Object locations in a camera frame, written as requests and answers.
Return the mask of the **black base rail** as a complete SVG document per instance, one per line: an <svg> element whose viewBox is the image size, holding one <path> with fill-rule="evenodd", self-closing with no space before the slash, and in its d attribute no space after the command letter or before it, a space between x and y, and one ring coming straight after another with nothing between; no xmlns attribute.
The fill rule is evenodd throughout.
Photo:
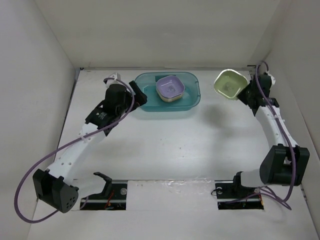
<svg viewBox="0 0 320 240"><path fill-rule="evenodd" d="M236 186L232 180L215 181L211 195L217 199L218 210L263 210L261 195L254 187Z"/></svg>
<svg viewBox="0 0 320 240"><path fill-rule="evenodd" d="M79 209L82 211L125 211L127 206L127 181L113 181L107 195L92 194L81 199Z"/></svg>

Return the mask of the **teal plastic bin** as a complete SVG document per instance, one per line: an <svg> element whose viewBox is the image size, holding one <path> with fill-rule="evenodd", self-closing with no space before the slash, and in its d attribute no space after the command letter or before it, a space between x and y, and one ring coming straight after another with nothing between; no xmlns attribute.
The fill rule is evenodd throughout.
<svg viewBox="0 0 320 240"><path fill-rule="evenodd" d="M199 80L190 72L146 72L134 81L147 96L146 112L188 111L201 99Z"/></svg>

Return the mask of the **light green square plate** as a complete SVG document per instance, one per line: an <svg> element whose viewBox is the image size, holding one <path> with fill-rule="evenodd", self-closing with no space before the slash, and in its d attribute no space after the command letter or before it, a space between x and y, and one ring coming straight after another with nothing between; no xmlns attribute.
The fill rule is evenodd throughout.
<svg viewBox="0 0 320 240"><path fill-rule="evenodd" d="M236 101L248 84L248 79L243 74L233 69L224 69L214 80L213 89L222 97Z"/></svg>

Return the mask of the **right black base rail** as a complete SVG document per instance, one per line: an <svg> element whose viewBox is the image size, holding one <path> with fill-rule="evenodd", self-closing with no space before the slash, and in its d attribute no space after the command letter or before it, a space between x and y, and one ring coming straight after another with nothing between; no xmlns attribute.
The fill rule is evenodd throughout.
<svg viewBox="0 0 320 240"><path fill-rule="evenodd" d="M261 195L254 187L236 186L232 180L215 181L211 195L217 199L218 210L263 210Z"/></svg>

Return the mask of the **yellow square plate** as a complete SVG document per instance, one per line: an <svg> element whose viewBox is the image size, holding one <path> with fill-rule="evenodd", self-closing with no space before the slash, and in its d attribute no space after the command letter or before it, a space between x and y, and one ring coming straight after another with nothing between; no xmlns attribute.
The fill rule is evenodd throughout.
<svg viewBox="0 0 320 240"><path fill-rule="evenodd" d="M163 95L160 95L160 98L165 103L172 103L172 102L175 102L175 101L181 99L182 95L177 95L177 96L174 96L174 97L164 97Z"/></svg>

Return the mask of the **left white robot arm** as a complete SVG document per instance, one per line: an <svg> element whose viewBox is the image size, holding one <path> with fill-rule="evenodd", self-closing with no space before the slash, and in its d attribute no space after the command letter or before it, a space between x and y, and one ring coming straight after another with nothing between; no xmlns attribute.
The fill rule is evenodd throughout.
<svg viewBox="0 0 320 240"><path fill-rule="evenodd" d="M63 154L32 176L37 197L61 213L69 212L78 200L91 195L107 198L112 193L112 179L101 172L91 178L75 178L91 151L128 113L147 103L147 96L135 81L126 87L119 80L112 83L102 100L86 117L75 143Z"/></svg>

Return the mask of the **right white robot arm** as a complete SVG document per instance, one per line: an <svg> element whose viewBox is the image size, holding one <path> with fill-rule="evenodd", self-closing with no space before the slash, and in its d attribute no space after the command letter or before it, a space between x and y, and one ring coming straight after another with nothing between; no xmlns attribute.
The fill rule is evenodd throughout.
<svg viewBox="0 0 320 240"><path fill-rule="evenodd" d="M269 145L269 151L258 169L236 174L237 181L231 184L231 191L237 197L243 197L250 188L299 186L307 168L309 150L299 146L292 138L281 117L278 101L269 97L274 83L274 77L267 72L255 75L237 96L251 109Z"/></svg>

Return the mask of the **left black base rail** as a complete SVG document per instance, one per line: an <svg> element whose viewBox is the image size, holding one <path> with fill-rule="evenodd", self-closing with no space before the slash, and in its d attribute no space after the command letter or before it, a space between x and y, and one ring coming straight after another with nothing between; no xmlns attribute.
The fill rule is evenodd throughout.
<svg viewBox="0 0 320 240"><path fill-rule="evenodd" d="M82 211L125 211L127 206L127 181L113 181L107 195L92 194L81 199L79 209Z"/></svg>

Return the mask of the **purple square plate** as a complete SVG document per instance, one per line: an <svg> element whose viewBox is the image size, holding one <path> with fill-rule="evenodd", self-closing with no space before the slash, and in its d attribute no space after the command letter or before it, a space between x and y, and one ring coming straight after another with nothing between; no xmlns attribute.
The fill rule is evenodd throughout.
<svg viewBox="0 0 320 240"><path fill-rule="evenodd" d="M166 99L173 99L184 93L185 85L177 76L168 75L156 82L156 90L160 96Z"/></svg>

